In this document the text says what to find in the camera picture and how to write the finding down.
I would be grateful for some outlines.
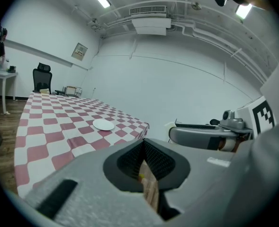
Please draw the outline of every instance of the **air conditioner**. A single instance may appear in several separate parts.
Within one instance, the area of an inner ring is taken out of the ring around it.
[[[137,7],[130,9],[129,13],[140,35],[166,35],[166,29],[171,27],[166,6]]]

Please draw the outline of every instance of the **framed picture on wall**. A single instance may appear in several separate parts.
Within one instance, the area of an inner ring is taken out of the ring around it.
[[[85,53],[87,52],[87,47],[83,46],[82,44],[78,43],[77,46],[75,47],[75,50],[72,54],[72,57],[82,61]]]

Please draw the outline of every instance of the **office chair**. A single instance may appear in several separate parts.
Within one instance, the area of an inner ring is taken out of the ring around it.
[[[41,89],[49,89],[51,92],[52,73],[50,70],[49,65],[42,63],[39,63],[37,69],[33,69],[34,93],[39,93]]]

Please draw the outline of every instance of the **chair headrest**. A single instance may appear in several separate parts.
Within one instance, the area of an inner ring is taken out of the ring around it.
[[[49,65],[45,65],[43,63],[39,63],[39,65],[37,66],[37,69],[45,71],[45,72],[50,72],[51,71],[51,67]]]

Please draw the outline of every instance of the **white plate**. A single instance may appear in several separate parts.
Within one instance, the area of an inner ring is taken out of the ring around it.
[[[102,130],[102,131],[110,131],[115,128],[115,125],[105,119],[96,119],[93,121],[93,125],[95,128]]]

